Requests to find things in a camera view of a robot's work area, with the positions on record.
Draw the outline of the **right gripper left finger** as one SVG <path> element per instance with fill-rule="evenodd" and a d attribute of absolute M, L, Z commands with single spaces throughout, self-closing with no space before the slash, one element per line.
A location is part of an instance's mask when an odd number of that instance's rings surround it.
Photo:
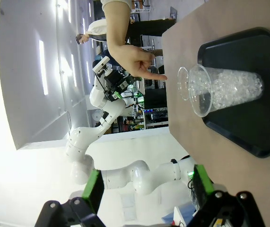
<path fill-rule="evenodd" d="M 105 190 L 102 173 L 93 170 L 80 197 L 61 204 L 47 201 L 35 223 L 36 227 L 103 227 L 97 213 Z"/>

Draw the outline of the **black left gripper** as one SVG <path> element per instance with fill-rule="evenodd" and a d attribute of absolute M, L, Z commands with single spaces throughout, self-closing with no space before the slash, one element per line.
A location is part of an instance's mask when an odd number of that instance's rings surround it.
<path fill-rule="evenodd" d="M 121 93 L 135 81 L 133 76 L 124 77 L 118 70 L 113 69 L 101 70 L 98 77 L 106 99 L 111 102 L 121 99 Z"/>

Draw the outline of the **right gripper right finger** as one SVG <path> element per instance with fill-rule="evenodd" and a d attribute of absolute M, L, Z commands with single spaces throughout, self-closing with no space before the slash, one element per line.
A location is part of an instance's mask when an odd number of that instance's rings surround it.
<path fill-rule="evenodd" d="M 203 165 L 195 165 L 191 178 L 197 212 L 188 227 L 264 227 L 253 195 L 248 191 L 230 195 L 216 189 Z"/>

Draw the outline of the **person's right hand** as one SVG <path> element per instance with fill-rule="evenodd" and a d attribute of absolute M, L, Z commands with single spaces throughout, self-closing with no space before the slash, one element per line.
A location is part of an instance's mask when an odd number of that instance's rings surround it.
<path fill-rule="evenodd" d="M 155 56 L 133 45 L 112 45 L 108 43 L 110 55 L 132 76 L 144 79 L 167 80 L 162 74 L 148 71 Z"/>

